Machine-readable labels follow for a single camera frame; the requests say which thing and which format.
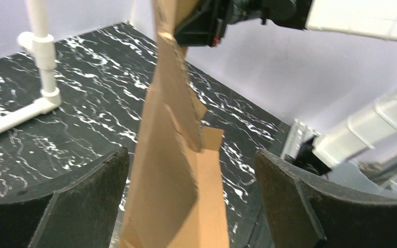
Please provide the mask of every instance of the flattened cardboard box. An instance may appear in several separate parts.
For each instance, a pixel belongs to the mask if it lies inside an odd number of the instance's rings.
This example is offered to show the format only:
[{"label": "flattened cardboard box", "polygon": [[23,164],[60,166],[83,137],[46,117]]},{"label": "flattened cardboard box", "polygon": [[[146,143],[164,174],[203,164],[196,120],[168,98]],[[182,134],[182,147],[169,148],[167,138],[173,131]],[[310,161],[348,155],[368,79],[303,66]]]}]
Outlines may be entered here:
[{"label": "flattened cardboard box", "polygon": [[120,248],[228,248],[219,163],[223,131],[204,127],[174,27],[198,0],[153,0],[158,63],[131,172]]}]

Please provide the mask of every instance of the white backdrop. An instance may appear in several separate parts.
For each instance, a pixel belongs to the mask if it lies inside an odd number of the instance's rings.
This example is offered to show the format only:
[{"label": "white backdrop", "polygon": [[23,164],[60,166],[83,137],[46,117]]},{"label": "white backdrop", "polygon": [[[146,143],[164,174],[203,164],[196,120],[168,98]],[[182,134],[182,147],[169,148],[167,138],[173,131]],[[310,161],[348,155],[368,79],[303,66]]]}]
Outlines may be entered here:
[{"label": "white backdrop", "polygon": [[[153,37],[150,2],[135,0],[131,22]],[[259,20],[230,26],[221,45],[191,48],[187,60],[286,123],[321,132],[397,84],[397,42]],[[365,159],[395,154],[397,137],[378,147]]]},{"label": "white backdrop", "polygon": [[[56,40],[130,19],[133,0],[46,0]],[[18,52],[17,36],[30,31],[24,0],[0,0],[0,58]]]}]

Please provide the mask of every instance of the black marble floor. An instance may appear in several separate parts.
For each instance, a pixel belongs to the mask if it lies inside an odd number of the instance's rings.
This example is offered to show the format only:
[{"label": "black marble floor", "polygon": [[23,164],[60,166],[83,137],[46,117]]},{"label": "black marble floor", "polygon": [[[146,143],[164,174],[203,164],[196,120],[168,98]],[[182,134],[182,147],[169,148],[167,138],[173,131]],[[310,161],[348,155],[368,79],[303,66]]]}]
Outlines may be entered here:
[{"label": "black marble floor", "polygon": [[[56,49],[63,104],[0,135],[0,197],[57,177],[118,146],[135,149],[157,59],[155,44],[120,23],[63,40]],[[282,146],[277,137],[285,136],[281,134],[288,126],[195,67],[190,69],[191,85],[209,109],[203,124],[225,130],[220,160],[231,247],[245,247],[262,208],[251,166],[254,153]],[[32,57],[20,53],[0,59],[0,116],[30,104],[39,90]],[[122,211],[125,202],[123,197]]]}]

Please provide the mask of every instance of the cardboard flap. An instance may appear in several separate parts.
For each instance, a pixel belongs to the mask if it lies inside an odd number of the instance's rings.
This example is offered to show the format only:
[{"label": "cardboard flap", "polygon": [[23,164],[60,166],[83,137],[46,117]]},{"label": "cardboard flap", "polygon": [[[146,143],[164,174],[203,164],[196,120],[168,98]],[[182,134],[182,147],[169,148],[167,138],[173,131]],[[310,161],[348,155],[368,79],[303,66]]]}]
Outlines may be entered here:
[{"label": "cardboard flap", "polygon": [[176,16],[174,24],[179,25],[195,9],[200,0],[166,0],[177,2]]},{"label": "cardboard flap", "polygon": [[156,33],[159,31],[174,33],[177,0],[153,0],[153,17]]},{"label": "cardboard flap", "polygon": [[180,48],[169,33],[158,34],[158,70],[165,103],[173,111],[180,126],[179,132],[194,151],[202,148],[201,124],[197,116],[186,73],[185,62],[179,56]]},{"label": "cardboard flap", "polygon": [[183,56],[183,59],[186,57],[186,53],[188,52],[188,47],[187,46],[181,46],[180,47],[180,54]]},{"label": "cardboard flap", "polygon": [[194,110],[195,110],[195,114],[197,116],[198,120],[202,120],[203,117],[205,117],[206,112],[208,111],[208,109],[206,108],[206,106],[197,98],[197,96],[195,95],[195,92],[192,90],[191,87],[189,87],[189,91],[190,91],[190,95],[191,95],[191,99],[192,99],[192,104],[194,104]]},{"label": "cardboard flap", "polygon": [[229,248],[219,161],[222,134],[221,129],[204,127],[205,148],[202,152],[193,152],[184,146],[197,180],[198,201],[168,248]]},{"label": "cardboard flap", "polygon": [[150,87],[144,104],[123,221],[124,226],[133,225],[144,248],[166,247],[182,227],[198,194],[177,131],[156,89]]},{"label": "cardboard flap", "polygon": [[229,248],[220,156],[217,150],[197,154],[201,248]]},{"label": "cardboard flap", "polygon": [[202,136],[204,147],[213,151],[220,151],[224,131],[218,128],[204,127]]}]

